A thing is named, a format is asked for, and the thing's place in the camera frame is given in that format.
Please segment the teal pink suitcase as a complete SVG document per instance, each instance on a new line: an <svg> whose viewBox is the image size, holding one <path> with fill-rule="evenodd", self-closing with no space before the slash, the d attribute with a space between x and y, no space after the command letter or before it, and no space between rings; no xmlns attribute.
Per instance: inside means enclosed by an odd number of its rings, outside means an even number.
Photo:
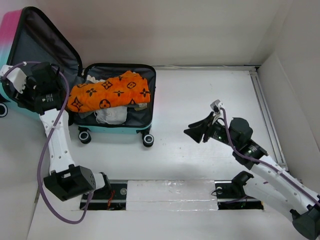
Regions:
<svg viewBox="0 0 320 240"><path fill-rule="evenodd" d="M63 71L70 87L88 83L89 77L97 80L119 78L127 71L147 80L147 87L139 94L150 97L145 105L129 105L125 123L112 125L98 123L93 113L71 112L69 124L78 126L78 138L83 144L91 141L91 132L142 134L145 147L154 144L150 134L156 90L156 71L145 64L94 63L84 68L77 51L61 34L50 19L38 8L29 6L7 12L0 25L0 64L14 66L23 61L49 62Z"/></svg>

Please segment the white drawstring bag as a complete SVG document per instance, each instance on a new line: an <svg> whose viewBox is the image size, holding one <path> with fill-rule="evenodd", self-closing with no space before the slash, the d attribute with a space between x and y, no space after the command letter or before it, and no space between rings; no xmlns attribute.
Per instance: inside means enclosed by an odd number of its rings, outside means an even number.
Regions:
<svg viewBox="0 0 320 240"><path fill-rule="evenodd" d="M100 124L121 125L126 122L127 113L127 107L118 106L96 110L94 115Z"/></svg>

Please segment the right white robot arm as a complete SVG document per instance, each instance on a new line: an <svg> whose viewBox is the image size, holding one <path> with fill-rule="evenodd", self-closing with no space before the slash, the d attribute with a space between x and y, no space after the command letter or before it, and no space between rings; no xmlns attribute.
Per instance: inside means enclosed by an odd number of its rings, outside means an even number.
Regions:
<svg viewBox="0 0 320 240"><path fill-rule="evenodd" d="M247 120L235 117L230 124L218 114L188 125L184 134L196 143L214 139L232 148L235 160L246 168L232 179L237 197L255 198L285 216L308 240L320 236L320 195L290 175L252 140Z"/></svg>

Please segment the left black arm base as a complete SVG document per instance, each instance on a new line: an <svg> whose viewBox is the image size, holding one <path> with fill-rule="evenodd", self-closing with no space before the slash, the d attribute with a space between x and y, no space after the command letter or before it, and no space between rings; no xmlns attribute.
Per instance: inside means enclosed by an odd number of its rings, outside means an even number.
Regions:
<svg viewBox="0 0 320 240"><path fill-rule="evenodd" d="M111 190L99 189L93 193L88 211L125 211L127 204L128 182L111 181Z"/></svg>

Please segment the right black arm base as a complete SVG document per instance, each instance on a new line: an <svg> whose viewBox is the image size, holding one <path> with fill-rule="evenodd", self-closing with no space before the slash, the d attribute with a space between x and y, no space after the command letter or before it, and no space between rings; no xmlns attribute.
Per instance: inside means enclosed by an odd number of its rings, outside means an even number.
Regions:
<svg viewBox="0 0 320 240"><path fill-rule="evenodd" d="M215 189L211 192L216 197L218 210L264 210L263 203L244 191L247 181L254 176L241 171L231 180L215 180Z"/></svg>

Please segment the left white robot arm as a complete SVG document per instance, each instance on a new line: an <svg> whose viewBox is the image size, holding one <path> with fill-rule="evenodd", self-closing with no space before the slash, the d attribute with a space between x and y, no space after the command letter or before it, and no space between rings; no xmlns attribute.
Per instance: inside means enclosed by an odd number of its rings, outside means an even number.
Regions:
<svg viewBox="0 0 320 240"><path fill-rule="evenodd" d="M0 80L8 87L8 97L20 108L39 116L46 134L43 150L49 151L49 174L37 174L40 187L47 189L62 202L95 192L107 198L112 187L104 172L92 172L73 160L69 146L69 114L66 110L70 92L60 68L48 62L21 62L3 65Z"/></svg>

